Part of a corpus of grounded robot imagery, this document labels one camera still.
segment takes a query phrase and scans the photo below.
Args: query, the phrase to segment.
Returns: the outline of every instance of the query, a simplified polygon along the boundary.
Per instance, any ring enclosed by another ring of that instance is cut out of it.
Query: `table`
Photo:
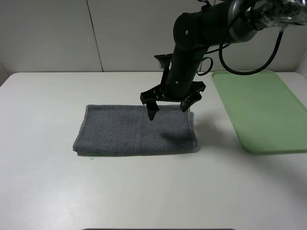
[[[17,73],[0,87],[0,229],[305,230],[307,154],[253,157],[211,75],[191,108],[194,154],[90,158],[72,151],[87,104],[141,104],[162,73]],[[307,105],[307,80],[278,73]]]

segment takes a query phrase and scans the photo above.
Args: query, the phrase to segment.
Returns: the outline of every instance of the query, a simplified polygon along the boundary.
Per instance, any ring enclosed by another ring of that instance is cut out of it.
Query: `green tray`
[[[246,151],[307,152],[307,109],[275,73],[212,79]]]

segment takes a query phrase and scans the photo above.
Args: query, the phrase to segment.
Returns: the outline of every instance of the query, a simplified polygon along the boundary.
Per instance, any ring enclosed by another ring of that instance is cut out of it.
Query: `gray towel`
[[[153,121],[142,105],[88,105],[73,150],[81,156],[144,156],[193,152],[191,112],[159,106]]]

